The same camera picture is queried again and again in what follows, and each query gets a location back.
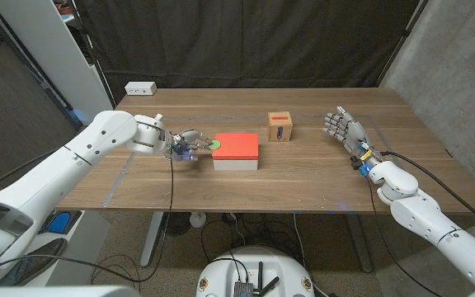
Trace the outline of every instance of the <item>white power strip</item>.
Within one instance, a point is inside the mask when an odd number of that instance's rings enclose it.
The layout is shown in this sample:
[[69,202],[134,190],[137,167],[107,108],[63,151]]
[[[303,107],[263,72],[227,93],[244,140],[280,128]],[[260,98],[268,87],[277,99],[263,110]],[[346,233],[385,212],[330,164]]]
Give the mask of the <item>white power strip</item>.
[[128,82],[124,88],[128,95],[153,95],[157,91],[155,82]]

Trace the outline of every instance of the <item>white box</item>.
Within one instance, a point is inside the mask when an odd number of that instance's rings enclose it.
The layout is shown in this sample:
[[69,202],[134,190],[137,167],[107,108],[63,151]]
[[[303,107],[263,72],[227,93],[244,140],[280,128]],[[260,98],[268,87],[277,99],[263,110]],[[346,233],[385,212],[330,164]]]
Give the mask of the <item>white box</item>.
[[155,82],[128,82],[124,88],[128,95],[153,95],[157,91]]
[[257,160],[214,160],[215,170],[257,170]]

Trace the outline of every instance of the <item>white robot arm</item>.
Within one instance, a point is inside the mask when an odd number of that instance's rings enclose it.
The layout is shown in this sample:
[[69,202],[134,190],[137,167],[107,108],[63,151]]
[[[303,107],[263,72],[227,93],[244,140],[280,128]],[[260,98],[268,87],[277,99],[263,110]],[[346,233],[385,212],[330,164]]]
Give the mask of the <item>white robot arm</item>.
[[[132,152],[166,153],[176,161],[194,160],[197,144],[192,147],[191,142],[201,138],[200,133],[189,130],[187,139],[171,135],[161,118],[103,111],[77,137],[0,191],[0,263],[23,255],[54,207],[119,146]],[[0,266],[0,279],[13,264]]]
[[441,212],[432,197],[419,189],[417,179],[385,161],[374,150],[362,125],[342,107],[327,114],[324,132],[340,140],[363,176],[375,184],[381,201],[390,205],[393,218],[404,228],[437,247],[475,285],[475,237]]

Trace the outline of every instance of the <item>black curtain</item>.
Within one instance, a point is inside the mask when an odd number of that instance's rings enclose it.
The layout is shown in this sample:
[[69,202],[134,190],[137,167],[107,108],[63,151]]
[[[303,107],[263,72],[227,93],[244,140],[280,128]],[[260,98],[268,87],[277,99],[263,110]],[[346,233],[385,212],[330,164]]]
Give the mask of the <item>black curtain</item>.
[[118,102],[158,87],[376,87],[419,0],[77,0]]

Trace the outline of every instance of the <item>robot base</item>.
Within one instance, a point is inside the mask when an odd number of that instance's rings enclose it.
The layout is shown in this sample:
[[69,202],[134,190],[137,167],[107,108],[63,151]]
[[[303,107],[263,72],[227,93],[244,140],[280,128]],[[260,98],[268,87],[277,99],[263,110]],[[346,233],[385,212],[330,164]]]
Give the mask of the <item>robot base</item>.
[[[263,263],[262,287],[266,287],[277,276],[280,280],[265,297],[313,297],[313,284],[308,272],[292,257],[270,247],[246,246],[232,250],[234,258],[242,262],[248,271],[248,282],[258,288],[259,262]],[[230,253],[217,257],[232,258]],[[245,282],[245,270],[237,263],[239,275]],[[234,261],[217,261],[207,265],[201,272],[197,283],[197,297],[234,296],[234,286],[238,281],[238,272]]]

